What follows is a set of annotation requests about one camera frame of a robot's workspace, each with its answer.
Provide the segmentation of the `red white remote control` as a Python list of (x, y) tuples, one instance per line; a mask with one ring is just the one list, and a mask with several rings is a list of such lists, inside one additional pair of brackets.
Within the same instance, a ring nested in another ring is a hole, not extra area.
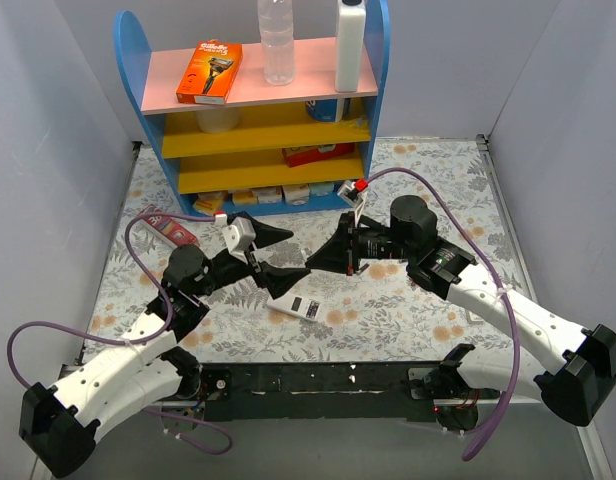
[(269, 298), (267, 307), (308, 322), (320, 321), (323, 313), (321, 302), (294, 293), (286, 293), (277, 299)]

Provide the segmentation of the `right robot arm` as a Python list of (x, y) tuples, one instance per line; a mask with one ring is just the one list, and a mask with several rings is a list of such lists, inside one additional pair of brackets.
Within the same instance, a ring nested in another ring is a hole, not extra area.
[(419, 395), (511, 391), (540, 400), (562, 420), (583, 427), (616, 386), (613, 330), (587, 329), (498, 286), (484, 264), (438, 234), (437, 217), (422, 198), (393, 200), (388, 225), (356, 212), (342, 214), (334, 234), (306, 265), (351, 276), (371, 259), (405, 261), (407, 276), (420, 289), (519, 338), (510, 360), (497, 360), (468, 343), (453, 348), (435, 369), (412, 377)]

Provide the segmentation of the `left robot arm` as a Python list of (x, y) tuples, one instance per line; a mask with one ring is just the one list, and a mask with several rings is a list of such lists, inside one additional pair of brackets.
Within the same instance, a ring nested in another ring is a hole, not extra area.
[(74, 473), (111, 429), (153, 402), (188, 400), (200, 391), (202, 367), (178, 344), (207, 315), (203, 298), (247, 277), (279, 298), (309, 274), (255, 256), (291, 231), (246, 212), (210, 221), (221, 229), (223, 250), (208, 257), (195, 244), (176, 247), (156, 283), (157, 297), (121, 336), (105, 340), (104, 350), (52, 385), (26, 387), (19, 435), (55, 478)]

